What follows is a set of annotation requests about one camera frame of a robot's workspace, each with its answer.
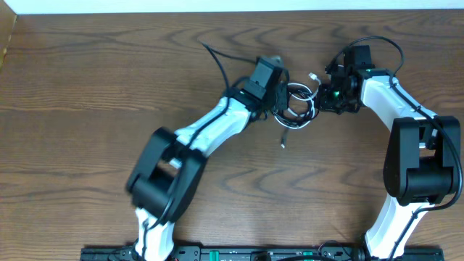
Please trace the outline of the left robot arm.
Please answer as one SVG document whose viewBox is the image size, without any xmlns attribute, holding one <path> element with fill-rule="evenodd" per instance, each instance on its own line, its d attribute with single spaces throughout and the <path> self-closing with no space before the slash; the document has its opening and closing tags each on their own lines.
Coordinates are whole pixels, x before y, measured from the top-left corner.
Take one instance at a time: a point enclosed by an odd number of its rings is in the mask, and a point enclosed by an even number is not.
<svg viewBox="0 0 464 261">
<path fill-rule="evenodd" d="M 288 75 L 280 57 L 259 57 L 254 72 L 228 86 L 205 116 L 176 131 L 153 132 L 126 183 L 138 218 L 139 260 L 168 258 L 175 222 L 190 205 L 209 156 L 267 117 Z"/>
</svg>

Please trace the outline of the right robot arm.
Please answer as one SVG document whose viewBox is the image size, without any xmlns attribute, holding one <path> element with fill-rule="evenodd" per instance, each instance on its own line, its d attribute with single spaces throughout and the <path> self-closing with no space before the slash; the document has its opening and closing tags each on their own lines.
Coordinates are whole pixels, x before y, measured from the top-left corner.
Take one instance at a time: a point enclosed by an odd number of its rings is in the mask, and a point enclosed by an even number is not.
<svg viewBox="0 0 464 261">
<path fill-rule="evenodd" d="M 371 109 L 389 129 L 383 166 L 387 197 L 364 235 L 356 260 L 395 260 L 428 212 L 451 207 L 463 190 L 460 123 L 438 116 L 406 92 L 395 72 L 377 68 L 368 45 L 345 47 L 341 64 L 326 67 L 315 106 L 338 115 Z"/>
</svg>

